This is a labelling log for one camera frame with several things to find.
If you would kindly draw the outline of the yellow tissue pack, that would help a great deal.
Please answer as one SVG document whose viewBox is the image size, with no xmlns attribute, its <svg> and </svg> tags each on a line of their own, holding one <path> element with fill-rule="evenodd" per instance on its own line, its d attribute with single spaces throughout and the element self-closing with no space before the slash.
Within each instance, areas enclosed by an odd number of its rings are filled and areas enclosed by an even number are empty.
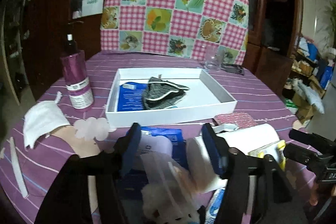
<svg viewBox="0 0 336 224">
<path fill-rule="evenodd" d="M 248 152 L 249 156 L 263 158 L 265 155 L 271 155 L 279 164 L 282 170 L 285 170 L 286 158 L 284 156 L 284 149 L 286 143 L 284 140 L 279 140 L 268 145 Z"/>
</svg>

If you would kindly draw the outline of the pink glittery sponge cloth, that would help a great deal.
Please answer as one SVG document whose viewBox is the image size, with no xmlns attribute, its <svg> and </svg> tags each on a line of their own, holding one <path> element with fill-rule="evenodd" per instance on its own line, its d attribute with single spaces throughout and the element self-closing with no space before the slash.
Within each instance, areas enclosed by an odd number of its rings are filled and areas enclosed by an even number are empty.
<svg viewBox="0 0 336 224">
<path fill-rule="evenodd" d="M 248 113 L 219 114 L 214 117 L 214 121 L 217 125 L 231 123 L 239 128 L 249 128 L 257 125 Z"/>
</svg>

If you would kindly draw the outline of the white panda plush toy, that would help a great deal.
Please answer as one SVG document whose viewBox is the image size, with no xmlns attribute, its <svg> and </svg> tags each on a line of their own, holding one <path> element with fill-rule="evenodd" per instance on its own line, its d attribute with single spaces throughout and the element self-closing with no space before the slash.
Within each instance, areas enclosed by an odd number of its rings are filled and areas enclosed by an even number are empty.
<svg viewBox="0 0 336 224">
<path fill-rule="evenodd" d="M 155 223 L 205 223 L 205 207 L 176 182 L 150 183 L 141 190 L 144 216 Z"/>
</svg>

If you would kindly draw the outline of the white toilet paper roll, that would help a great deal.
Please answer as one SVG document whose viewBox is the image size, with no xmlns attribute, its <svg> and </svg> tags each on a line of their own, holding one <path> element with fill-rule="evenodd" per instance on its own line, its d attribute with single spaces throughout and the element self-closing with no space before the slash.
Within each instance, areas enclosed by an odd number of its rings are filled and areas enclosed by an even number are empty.
<svg viewBox="0 0 336 224">
<path fill-rule="evenodd" d="M 280 140 L 276 130 L 267 123 L 217 135 L 224 138 L 230 147 L 237 148 L 246 155 Z"/>
</svg>

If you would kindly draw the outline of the white shallow cardboard box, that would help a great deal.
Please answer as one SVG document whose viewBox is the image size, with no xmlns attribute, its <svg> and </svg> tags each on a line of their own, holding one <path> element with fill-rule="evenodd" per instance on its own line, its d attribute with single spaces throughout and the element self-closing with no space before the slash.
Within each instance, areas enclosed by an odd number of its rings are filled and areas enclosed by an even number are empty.
<svg viewBox="0 0 336 224">
<path fill-rule="evenodd" d="M 109 93 L 111 127 L 185 123 L 232 113 L 237 101 L 200 68 L 118 69 Z"/>
</svg>

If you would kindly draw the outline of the black clip tool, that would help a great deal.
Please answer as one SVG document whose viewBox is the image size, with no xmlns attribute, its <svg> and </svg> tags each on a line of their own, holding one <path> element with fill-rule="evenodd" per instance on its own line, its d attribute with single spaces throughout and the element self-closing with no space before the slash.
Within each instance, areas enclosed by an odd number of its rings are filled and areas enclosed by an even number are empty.
<svg viewBox="0 0 336 224">
<path fill-rule="evenodd" d="M 228 73 L 244 75 L 244 68 L 237 64 L 221 64 L 221 69 Z"/>
</svg>

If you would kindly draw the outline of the white face mask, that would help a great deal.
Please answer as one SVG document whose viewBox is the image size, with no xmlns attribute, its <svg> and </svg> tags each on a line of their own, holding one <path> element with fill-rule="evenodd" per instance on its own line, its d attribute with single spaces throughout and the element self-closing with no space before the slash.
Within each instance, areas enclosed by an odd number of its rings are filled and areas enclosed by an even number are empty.
<svg viewBox="0 0 336 224">
<path fill-rule="evenodd" d="M 23 124 L 23 143 L 25 148 L 33 149 L 35 142 L 41 136 L 50 134 L 57 128 L 70 125 L 57 105 L 62 96 L 61 92 L 57 92 L 54 100 L 39 102 L 26 112 Z"/>
</svg>

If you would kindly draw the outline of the white plastic strip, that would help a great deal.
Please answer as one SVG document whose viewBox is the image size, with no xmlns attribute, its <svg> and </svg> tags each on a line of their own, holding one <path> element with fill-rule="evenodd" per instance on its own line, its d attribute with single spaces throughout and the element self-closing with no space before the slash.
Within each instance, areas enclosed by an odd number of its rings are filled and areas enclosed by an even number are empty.
<svg viewBox="0 0 336 224">
<path fill-rule="evenodd" d="M 29 196 L 29 192 L 27 191 L 26 184 L 22 175 L 19 159 L 16 152 L 15 141 L 12 136 L 9 138 L 9 145 L 10 145 L 11 162 L 14 176 L 17 181 L 18 188 L 19 191 L 21 192 L 22 197 L 26 199 Z"/>
</svg>

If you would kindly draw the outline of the grey checkered cloth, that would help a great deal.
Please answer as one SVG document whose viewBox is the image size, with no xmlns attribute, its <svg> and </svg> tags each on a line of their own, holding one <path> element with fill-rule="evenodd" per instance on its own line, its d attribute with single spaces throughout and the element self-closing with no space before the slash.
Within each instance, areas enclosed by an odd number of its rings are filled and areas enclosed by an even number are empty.
<svg viewBox="0 0 336 224">
<path fill-rule="evenodd" d="M 183 99 L 189 87 L 151 77 L 147 89 L 143 91 L 142 103 L 145 110 L 172 108 Z"/>
</svg>

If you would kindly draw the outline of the clear drinking glass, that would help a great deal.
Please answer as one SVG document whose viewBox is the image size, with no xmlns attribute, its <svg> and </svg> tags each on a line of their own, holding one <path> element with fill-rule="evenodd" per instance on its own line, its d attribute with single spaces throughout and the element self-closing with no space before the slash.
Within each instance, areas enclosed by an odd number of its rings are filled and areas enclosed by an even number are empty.
<svg viewBox="0 0 336 224">
<path fill-rule="evenodd" d="M 223 61 L 223 51 L 219 46 L 208 45 L 205 50 L 204 68 L 208 71 L 219 71 Z"/>
</svg>

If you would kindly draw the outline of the pink checkered patchwork chair cover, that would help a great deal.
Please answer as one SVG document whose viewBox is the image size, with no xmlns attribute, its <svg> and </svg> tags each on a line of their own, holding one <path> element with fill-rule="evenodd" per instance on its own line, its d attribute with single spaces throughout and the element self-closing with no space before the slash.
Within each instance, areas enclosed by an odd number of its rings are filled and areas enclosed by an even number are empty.
<svg viewBox="0 0 336 224">
<path fill-rule="evenodd" d="M 223 62 L 243 63 L 249 0 L 105 0 L 101 49 L 204 60 L 206 49 Z"/>
</svg>

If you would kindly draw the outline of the blue wet wipes pack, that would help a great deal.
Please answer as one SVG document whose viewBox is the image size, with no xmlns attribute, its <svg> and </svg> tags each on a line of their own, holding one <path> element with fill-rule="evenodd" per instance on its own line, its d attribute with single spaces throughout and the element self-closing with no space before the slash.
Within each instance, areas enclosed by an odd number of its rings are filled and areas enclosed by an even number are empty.
<svg viewBox="0 0 336 224">
<path fill-rule="evenodd" d="M 120 85 L 117 111 L 139 111 L 144 110 L 142 103 L 143 91 L 147 84 L 127 82 Z"/>
</svg>

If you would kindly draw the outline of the purple spray bottle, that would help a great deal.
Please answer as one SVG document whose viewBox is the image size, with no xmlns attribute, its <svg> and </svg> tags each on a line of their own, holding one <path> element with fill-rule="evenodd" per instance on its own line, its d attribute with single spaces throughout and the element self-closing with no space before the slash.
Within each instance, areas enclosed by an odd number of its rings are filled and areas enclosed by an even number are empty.
<svg viewBox="0 0 336 224">
<path fill-rule="evenodd" d="M 85 112 L 92 107 L 94 97 L 87 74 L 85 53 L 78 48 L 72 32 L 72 25 L 68 24 L 60 60 L 71 105 L 75 110 Z"/>
</svg>

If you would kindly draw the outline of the dark wooden cabinet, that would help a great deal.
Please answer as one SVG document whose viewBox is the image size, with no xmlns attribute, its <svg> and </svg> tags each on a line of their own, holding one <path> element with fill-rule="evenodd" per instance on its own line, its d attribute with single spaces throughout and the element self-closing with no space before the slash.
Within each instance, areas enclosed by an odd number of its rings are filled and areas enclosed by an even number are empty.
<svg viewBox="0 0 336 224">
<path fill-rule="evenodd" d="M 90 59 L 100 52 L 101 14 L 74 19 L 75 0 L 26 0 L 22 18 L 23 63 L 34 98 L 62 77 L 67 34 Z"/>
</svg>

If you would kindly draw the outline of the blue white plastic wrapper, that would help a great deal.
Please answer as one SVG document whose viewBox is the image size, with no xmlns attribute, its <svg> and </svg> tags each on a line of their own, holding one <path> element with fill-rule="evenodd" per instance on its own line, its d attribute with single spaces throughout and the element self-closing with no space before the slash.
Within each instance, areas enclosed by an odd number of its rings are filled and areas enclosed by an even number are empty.
<svg viewBox="0 0 336 224">
<path fill-rule="evenodd" d="M 217 189 L 213 197 L 211 198 L 207 209 L 206 209 L 206 217 L 205 217 L 205 224 L 213 224 L 217 217 L 219 208 L 222 203 L 222 199 L 224 197 L 225 188 Z"/>
</svg>

